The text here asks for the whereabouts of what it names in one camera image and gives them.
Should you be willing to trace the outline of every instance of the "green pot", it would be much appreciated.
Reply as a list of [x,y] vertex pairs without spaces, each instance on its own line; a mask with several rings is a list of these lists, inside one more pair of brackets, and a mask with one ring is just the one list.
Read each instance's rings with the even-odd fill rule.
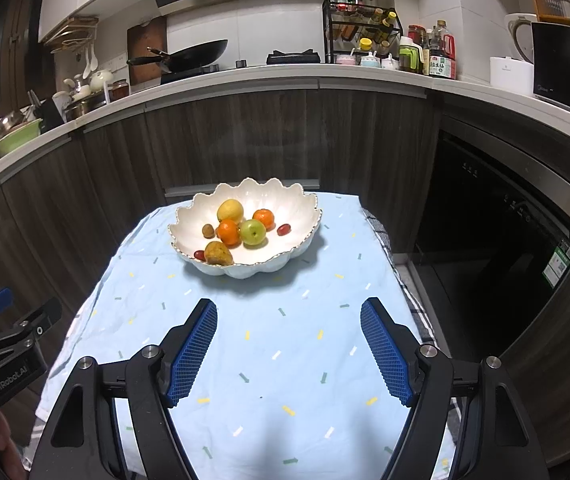
[[24,126],[16,128],[8,133],[0,140],[0,156],[5,156],[16,148],[22,146],[25,142],[35,139],[40,135],[40,123],[43,119],[37,119],[27,123]]

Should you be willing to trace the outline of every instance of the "blue tablecloth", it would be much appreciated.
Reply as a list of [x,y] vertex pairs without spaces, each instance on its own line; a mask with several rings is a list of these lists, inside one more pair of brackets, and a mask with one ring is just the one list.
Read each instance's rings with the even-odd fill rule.
[[[378,480],[408,410],[386,390],[360,305],[379,297],[420,338],[358,198],[318,199],[309,250],[247,280],[206,276],[177,256],[167,232],[177,206],[146,216],[74,320],[36,414],[47,420],[79,358],[128,359],[210,298],[218,330],[191,394],[170,411],[200,480]],[[127,401],[116,408],[127,465],[144,473]],[[446,431],[434,478],[446,478],[453,454]]]

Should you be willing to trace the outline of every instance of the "yellow bottle cap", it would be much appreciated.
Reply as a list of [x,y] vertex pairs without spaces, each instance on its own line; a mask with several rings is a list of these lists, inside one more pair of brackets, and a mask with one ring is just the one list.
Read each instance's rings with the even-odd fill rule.
[[369,38],[360,38],[360,49],[361,50],[370,50],[371,49],[371,40]]

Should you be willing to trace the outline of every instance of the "person's hand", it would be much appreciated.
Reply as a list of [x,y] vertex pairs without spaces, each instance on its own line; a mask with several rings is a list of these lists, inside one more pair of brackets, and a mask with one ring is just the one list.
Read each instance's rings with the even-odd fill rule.
[[10,480],[26,480],[25,472],[16,445],[12,441],[12,432],[7,419],[0,412],[0,463]]

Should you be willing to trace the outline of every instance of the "cutting board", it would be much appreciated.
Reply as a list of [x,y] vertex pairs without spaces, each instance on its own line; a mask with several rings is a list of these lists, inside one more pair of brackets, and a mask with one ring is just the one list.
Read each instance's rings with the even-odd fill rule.
[[[127,29],[127,56],[133,57],[152,56],[147,50],[151,46],[158,50],[167,52],[167,19],[165,16],[158,16],[151,22]],[[139,85],[152,79],[157,79],[162,72],[158,64],[130,66],[129,84]]]

